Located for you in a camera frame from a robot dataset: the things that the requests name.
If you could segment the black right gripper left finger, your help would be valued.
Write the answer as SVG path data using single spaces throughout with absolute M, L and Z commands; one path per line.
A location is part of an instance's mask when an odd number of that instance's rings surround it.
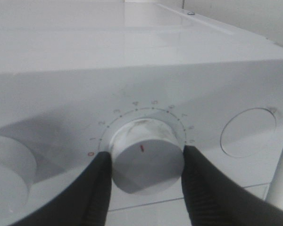
M 15 225 L 103 226 L 108 213 L 111 184 L 111 155 L 100 152 L 62 193 Z

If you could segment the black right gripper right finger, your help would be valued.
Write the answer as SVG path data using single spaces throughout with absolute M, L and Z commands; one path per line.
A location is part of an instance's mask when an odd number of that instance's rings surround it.
M 196 147 L 183 149 L 181 176 L 193 226 L 283 226 L 283 210 L 237 185 Z

